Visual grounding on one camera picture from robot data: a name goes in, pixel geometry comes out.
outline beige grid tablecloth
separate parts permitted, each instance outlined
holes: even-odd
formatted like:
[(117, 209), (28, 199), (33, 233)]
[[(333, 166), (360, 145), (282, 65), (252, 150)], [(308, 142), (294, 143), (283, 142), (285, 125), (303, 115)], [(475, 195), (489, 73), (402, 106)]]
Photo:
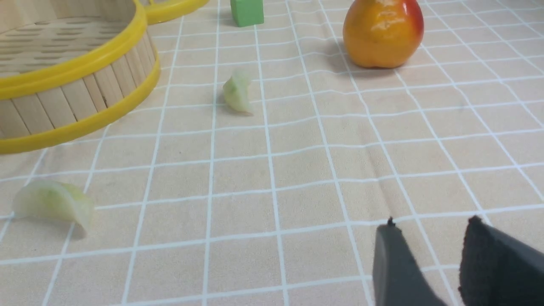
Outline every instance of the beige grid tablecloth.
[[(419, 2), (423, 44), (396, 70), (350, 63), (349, 0), (264, 0), (248, 28), (211, 0), (152, 26), (162, 77), (137, 110), (0, 157), (0, 305), (372, 304), (389, 216), (449, 305), (470, 216), (544, 250), (543, 0)], [(222, 104), (234, 68), (253, 117)], [(94, 199), (87, 238), (11, 222), (38, 178)]]

